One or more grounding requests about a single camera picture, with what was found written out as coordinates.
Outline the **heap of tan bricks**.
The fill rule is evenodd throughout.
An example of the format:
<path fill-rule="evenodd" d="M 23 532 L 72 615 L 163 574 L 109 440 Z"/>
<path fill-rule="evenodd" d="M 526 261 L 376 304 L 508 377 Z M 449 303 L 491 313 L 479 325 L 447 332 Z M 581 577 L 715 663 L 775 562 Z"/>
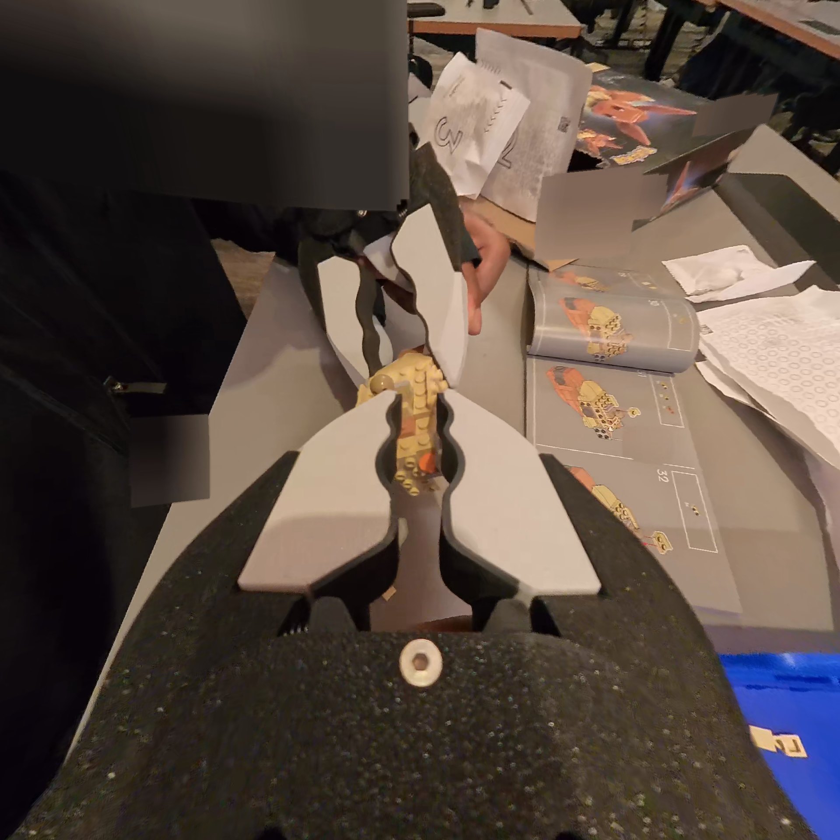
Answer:
<path fill-rule="evenodd" d="M 806 759 L 808 753 L 800 737 L 794 733 L 775 732 L 769 728 L 749 725 L 754 746 L 768 753 L 780 753 L 792 759 Z"/>

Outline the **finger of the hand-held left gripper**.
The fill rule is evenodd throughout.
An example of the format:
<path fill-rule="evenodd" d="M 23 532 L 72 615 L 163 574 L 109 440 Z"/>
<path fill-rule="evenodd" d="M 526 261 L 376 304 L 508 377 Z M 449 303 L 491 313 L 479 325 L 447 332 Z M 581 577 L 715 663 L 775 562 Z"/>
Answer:
<path fill-rule="evenodd" d="M 467 285 L 461 272 L 452 267 L 430 205 L 406 216 L 393 238 L 392 257 L 413 284 L 427 348 L 448 385 L 457 387 L 469 338 Z"/>
<path fill-rule="evenodd" d="M 318 282 L 329 342 L 358 387 L 384 365 L 384 329 L 373 314 L 376 282 L 338 256 L 318 264 Z"/>

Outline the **person's left forearm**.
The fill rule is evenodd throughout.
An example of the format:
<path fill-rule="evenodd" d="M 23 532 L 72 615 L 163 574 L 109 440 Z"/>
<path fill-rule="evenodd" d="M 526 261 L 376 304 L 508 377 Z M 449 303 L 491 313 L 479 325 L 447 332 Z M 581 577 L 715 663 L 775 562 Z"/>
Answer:
<path fill-rule="evenodd" d="M 192 206 L 212 240 L 233 243 L 250 253 L 273 253 L 298 265 L 301 210 L 211 199 L 192 199 Z"/>

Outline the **dark printed toy box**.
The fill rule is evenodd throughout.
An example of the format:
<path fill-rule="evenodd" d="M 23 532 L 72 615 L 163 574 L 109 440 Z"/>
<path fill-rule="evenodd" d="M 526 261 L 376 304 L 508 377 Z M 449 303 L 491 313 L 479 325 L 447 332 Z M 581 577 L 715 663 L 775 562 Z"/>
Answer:
<path fill-rule="evenodd" d="M 602 169 L 635 167 L 667 177 L 663 202 L 634 221 L 637 228 L 714 189 L 777 99 L 749 92 L 708 100 L 603 68 L 593 74 L 577 148 Z"/>

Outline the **grey instruction booklet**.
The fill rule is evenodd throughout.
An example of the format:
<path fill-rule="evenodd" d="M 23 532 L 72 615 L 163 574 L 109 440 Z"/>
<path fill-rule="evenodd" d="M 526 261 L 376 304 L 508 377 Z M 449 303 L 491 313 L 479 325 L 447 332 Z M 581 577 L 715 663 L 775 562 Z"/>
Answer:
<path fill-rule="evenodd" d="M 526 435 L 663 565 L 689 604 L 741 602 L 676 374 L 694 363 L 690 303 L 629 269 L 528 269 Z"/>

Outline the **tan brick vehicle model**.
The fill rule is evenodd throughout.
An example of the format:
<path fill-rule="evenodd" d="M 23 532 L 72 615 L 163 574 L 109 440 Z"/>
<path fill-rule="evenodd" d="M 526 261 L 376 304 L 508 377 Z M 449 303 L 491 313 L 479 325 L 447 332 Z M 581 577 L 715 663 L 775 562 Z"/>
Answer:
<path fill-rule="evenodd" d="M 357 406 L 383 390 L 401 395 L 402 428 L 396 444 L 395 483 L 411 497 L 434 490 L 440 450 L 437 399 L 447 389 L 444 373 L 430 355 L 419 349 L 401 352 L 359 387 Z"/>

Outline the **brown-edged grey table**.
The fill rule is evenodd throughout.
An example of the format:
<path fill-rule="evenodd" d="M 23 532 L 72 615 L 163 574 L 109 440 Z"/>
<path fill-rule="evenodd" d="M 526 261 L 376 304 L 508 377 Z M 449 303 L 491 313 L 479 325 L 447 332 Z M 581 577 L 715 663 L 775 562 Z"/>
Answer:
<path fill-rule="evenodd" d="M 479 28 L 523 38 L 575 38 L 583 25 L 561 1 L 499 1 L 484 8 L 482 1 L 438 1 L 443 16 L 410 21 L 415 35 L 473 36 Z"/>

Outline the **blue plastic bin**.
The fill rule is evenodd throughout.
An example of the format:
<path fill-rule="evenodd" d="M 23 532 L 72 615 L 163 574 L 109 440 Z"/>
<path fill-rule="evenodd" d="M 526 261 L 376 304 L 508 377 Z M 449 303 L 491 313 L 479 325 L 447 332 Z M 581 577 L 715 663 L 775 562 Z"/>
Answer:
<path fill-rule="evenodd" d="M 720 660 L 749 725 L 803 741 L 806 759 L 761 753 L 813 832 L 838 839 L 839 656 L 737 654 Z"/>

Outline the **grey desk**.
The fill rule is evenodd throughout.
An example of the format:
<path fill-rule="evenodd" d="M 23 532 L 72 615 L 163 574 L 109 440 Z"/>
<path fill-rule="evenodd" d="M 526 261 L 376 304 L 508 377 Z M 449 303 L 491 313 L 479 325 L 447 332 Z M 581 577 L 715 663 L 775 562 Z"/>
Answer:
<path fill-rule="evenodd" d="M 780 135 L 759 127 L 734 159 L 731 178 L 785 175 L 838 220 L 838 181 Z M 676 284 L 661 259 L 741 239 L 759 256 L 773 257 L 764 233 L 743 221 L 716 193 L 706 193 L 633 234 L 626 265 L 654 282 Z M 469 344 L 461 381 L 466 397 L 524 428 L 523 342 L 527 305 L 523 264 L 512 261 L 484 304 L 484 327 Z M 742 616 L 701 612 L 722 653 L 838 653 L 838 525 L 823 518 L 823 504 L 798 447 L 755 411 L 720 395 L 694 369 L 677 378 L 690 431 L 719 516 L 742 603 Z M 354 389 L 323 338 L 297 272 L 268 269 L 254 313 L 208 419 L 210 491 L 204 500 L 170 510 L 139 577 L 122 624 L 88 702 L 89 717 L 109 668 L 144 603 L 175 559 L 211 520 L 289 449 L 304 444 L 352 406 Z M 374 629 L 397 629 L 454 616 L 462 605 L 438 579 L 436 542 L 420 530 L 438 524 L 432 501 L 407 510 L 406 557 L 399 585 L 416 586 L 416 600 L 397 587 L 372 611 Z"/>

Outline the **brown cardboard flap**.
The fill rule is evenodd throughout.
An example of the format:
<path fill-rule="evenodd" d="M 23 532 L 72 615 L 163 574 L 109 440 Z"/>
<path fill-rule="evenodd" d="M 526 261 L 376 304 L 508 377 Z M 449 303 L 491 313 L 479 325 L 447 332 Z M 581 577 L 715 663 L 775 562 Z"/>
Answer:
<path fill-rule="evenodd" d="M 541 268 L 554 271 L 563 266 L 568 266 L 576 261 L 576 258 L 550 259 L 548 261 L 539 259 L 535 255 L 535 223 L 508 212 L 483 196 L 477 199 L 463 196 L 460 199 L 463 208 L 478 214 L 499 230 L 526 259 L 536 263 Z"/>

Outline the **person's left hand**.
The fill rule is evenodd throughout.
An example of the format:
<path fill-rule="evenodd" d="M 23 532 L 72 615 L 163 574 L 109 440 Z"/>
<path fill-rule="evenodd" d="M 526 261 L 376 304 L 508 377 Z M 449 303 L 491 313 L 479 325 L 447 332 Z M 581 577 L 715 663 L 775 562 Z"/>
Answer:
<path fill-rule="evenodd" d="M 469 260 L 461 269 L 467 288 L 468 332 L 477 336 L 482 324 L 480 307 L 501 278 L 511 251 L 507 238 L 483 216 L 468 208 L 463 208 L 462 214 L 479 255 L 478 264 Z"/>

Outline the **person's black clothing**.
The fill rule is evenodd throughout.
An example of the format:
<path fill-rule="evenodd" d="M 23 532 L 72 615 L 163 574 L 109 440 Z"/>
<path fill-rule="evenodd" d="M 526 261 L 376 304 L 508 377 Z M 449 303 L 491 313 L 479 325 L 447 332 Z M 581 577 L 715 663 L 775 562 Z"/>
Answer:
<path fill-rule="evenodd" d="M 192 199 L 2 172 L 2 838 L 60 767 L 168 512 L 130 423 L 209 414 L 245 315 Z"/>

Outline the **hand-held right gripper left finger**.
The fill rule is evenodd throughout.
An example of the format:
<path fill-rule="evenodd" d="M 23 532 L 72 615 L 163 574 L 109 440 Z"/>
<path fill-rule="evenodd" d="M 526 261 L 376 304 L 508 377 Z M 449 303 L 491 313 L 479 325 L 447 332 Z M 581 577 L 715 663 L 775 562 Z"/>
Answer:
<path fill-rule="evenodd" d="M 317 432 L 297 452 L 238 586 L 316 594 L 396 537 L 391 485 L 403 400 L 383 392 Z"/>

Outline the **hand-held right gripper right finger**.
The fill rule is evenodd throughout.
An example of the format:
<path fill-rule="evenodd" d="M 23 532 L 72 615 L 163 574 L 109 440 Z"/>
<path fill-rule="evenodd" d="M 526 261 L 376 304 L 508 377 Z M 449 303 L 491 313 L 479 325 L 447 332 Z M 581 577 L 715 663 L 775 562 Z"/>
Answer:
<path fill-rule="evenodd" d="M 437 398 L 448 487 L 439 566 L 458 597 L 593 595 L 601 583 L 539 453 L 458 392 Z"/>

